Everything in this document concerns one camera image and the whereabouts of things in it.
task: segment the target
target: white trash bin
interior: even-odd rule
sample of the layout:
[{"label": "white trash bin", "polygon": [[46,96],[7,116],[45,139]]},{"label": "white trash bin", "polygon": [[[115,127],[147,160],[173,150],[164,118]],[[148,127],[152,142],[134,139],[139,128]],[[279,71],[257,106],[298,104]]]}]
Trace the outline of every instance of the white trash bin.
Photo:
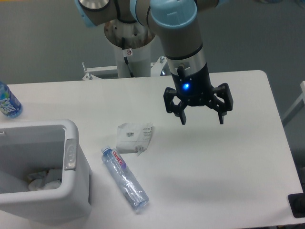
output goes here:
[{"label": "white trash bin", "polygon": [[[62,169],[57,189],[29,191],[27,175]],[[88,215],[91,169],[70,120],[0,124],[0,210],[32,220]]]}]

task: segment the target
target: white paper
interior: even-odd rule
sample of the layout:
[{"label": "white paper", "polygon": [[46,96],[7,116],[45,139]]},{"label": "white paper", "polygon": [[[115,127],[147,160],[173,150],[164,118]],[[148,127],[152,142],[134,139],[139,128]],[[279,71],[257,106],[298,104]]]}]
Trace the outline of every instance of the white paper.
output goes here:
[{"label": "white paper", "polygon": [[116,148],[120,154],[145,151],[152,137],[153,124],[124,123],[118,126]]}]

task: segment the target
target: gray floor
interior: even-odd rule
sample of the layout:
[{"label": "gray floor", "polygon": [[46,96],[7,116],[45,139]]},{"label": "gray floor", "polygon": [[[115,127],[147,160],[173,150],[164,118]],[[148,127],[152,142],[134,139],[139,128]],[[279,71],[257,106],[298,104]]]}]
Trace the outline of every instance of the gray floor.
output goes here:
[{"label": "gray floor", "polygon": [[[305,80],[305,9],[294,0],[231,0],[201,13],[199,20],[210,72],[265,71],[283,115]],[[103,27],[86,28],[72,0],[1,2],[0,31],[0,79],[7,83],[80,80],[82,62],[87,67],[115,65]],[[157,39],[152,59],[162,53]],[[305,109],[285,128],[302,166],[304,127]]]}]

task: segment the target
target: table surface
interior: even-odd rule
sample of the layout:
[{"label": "table surface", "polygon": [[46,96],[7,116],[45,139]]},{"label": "table surface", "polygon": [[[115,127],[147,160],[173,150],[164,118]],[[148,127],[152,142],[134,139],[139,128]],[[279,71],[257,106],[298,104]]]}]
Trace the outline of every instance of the table surface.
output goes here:
[{"label": "table surface", "polygon": [[[187,121],[165,111],[171,77],[10,85],[24,106],[12,120],[71,119],[93,170],[88,217],[33,222],[0,211],[1,228],[185,229],[251,228],[303,223],[287,195],[300,193],[291,152],[262,71],[213,73],[229,83],[234,109],[219,124],[207,107],[187,107]],[[150,203],[135,214],[101,161],[116,146],[117,126],[154,123],[148,149],[123,155]]]}]

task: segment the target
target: plastic water bottle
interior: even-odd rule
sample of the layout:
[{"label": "plastic water bottle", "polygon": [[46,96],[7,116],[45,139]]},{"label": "plastic water bottle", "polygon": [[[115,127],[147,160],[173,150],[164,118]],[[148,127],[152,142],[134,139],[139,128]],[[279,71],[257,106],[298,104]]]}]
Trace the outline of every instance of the plastic water bottle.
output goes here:
[{"label": "plastic water bottle", "polygon": [[7,117],[16,118],[22,112],[22,105],[9,87],[0,81],[0,111]]},{"label": "plastic water bottle", "polygon": [[131,207],[138,212],[148,203],[148,196],[116,149],[106,146],[102,152],[103,163]]}]

